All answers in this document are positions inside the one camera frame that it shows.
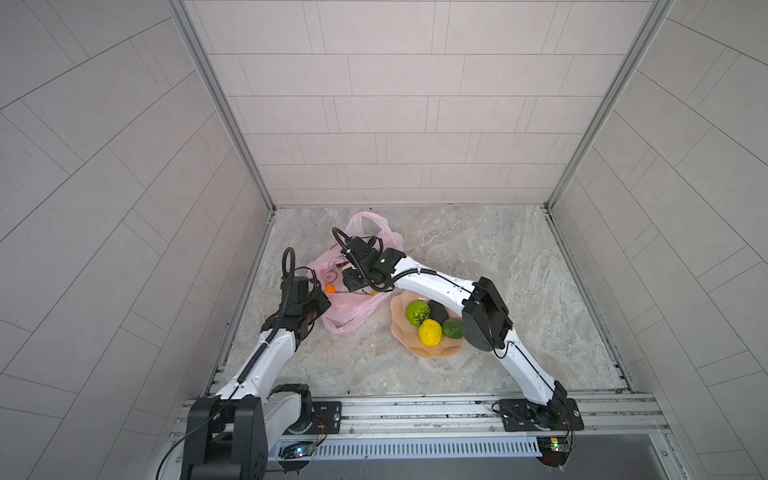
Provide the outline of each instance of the lemon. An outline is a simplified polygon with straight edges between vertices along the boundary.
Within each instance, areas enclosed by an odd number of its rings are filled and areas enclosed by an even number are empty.
[[[426,319],[419,327],[419,342],[435,346],[442,340],[442,327],[433,319]]]

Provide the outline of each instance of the gray marble surface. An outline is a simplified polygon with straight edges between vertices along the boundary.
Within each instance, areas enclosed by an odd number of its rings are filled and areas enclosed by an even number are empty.
[[[230,378],[256,345],[263,321],[280,303],[280,258],[296,250],[306,265],[333,244],[333,226],[345,228],[365,207],[296,208],[275,223],[230,350]],[[370,209],[402,234],[408,255],[470,280],[486,276],[498,287],[525,345],[569,390],[620,386],[600,335],[535,205],[382,207]],[[288,361],[277,383],[308,383],[314,396],[414,393],[519,392],[492,353],[466,343],[457,356],[419,359],[390,332],[389,303],[359,329],[337,336],[318,321]]]

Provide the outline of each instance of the pink plastic bag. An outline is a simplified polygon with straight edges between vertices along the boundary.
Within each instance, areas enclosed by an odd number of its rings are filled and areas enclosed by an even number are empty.
[[[362,219],[368,218],[379,226],[378,233],[364,232],[362,229]],[[344,232],[350,237],[364,237],[366,235],[376,234],[384,243],[384,249],[395,248],[402,251],[402,235],[394,233],[389,229],[389,223],[386,218],[373,212],[360,212],[355,214]],[[323,290],[326,285],[333,285],[335,293],[326,295],[331,301],[331,307],[323,315],[323,325],[331,333],[341,335],[342,333],[352,332],[360,327],[371,314],[382,304],[389,301],[395,292],[377,293],[369,295],[361,292],[349,292],[342,282],[341,269],[336,265],[346,262],[341,254],[339,244],[333,245],[320,257],[311,262],[308,267],[315,270],[317,278],[322,284]]]

